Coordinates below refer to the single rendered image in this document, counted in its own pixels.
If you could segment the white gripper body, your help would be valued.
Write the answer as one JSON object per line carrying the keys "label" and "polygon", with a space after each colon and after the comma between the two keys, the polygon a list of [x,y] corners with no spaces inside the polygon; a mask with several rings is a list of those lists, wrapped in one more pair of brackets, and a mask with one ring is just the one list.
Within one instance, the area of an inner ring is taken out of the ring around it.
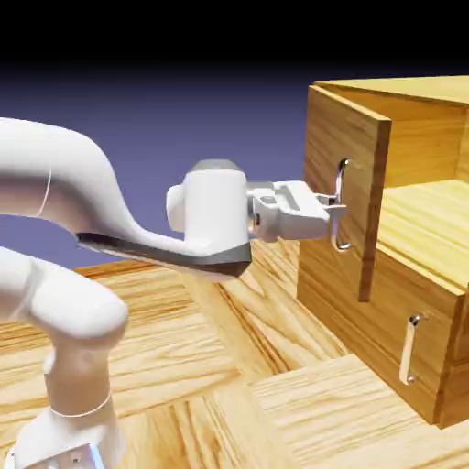
{"label": "white gripper body", "polygon": [[307,240],[325,237],[330,215],[305,181],[275,182],[274,192],[278,203],[276,227],[281,238]]}

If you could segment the curved silver door handle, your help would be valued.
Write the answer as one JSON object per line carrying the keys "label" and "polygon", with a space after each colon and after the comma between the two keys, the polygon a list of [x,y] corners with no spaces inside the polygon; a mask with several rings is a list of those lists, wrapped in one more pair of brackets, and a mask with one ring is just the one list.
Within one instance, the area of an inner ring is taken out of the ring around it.
{"label": "curved silver door handle", "polygon": [[339,227],[340,220],[344,216],[346,206],[342,204],[342,188],[344,185],[344,171],[349,163],[348,158],[343,158],[338,163],[337,174],[335,178],[335,194],[333,201],[330,203],[331,208],[331,244],[333,248],[343,253],[348,250],[352,245],[350,243],[341,244],[339,242]]}

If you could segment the tall wood cabinet door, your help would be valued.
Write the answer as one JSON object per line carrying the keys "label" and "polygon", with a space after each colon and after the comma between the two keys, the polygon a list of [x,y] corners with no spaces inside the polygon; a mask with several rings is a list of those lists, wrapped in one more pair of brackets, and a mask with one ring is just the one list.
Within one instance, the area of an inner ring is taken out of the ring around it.
{"label": "tall wood cabinet door", "polygon": [[368,301],[385,185],[391,120],[340,95],[308,90],[304,179],[345,213],[333,223],[333,257],[359,301]]}

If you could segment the light wood cabinet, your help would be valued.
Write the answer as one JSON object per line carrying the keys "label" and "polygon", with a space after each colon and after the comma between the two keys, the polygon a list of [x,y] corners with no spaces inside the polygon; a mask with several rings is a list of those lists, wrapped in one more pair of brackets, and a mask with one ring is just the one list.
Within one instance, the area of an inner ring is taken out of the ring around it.
{"label": "light wood cabinet", "polygon": [[469,285],[469,76],[317,81],[391,120],[376,240],[427,277]]}

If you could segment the short wood cabinet door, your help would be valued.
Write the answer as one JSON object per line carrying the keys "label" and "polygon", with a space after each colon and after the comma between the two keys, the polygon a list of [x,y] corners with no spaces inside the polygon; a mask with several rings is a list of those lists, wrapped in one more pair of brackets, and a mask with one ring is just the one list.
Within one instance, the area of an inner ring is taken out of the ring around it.
{"label": "short wood cabinet door", "polygon": [[[325,242],[300,245],[297,297],[422,418],[469,420],[469,285],[458,289],[376,252],[371,297],[360,302]],[[422,314],[406,386],[398,377],[407,321]]]}

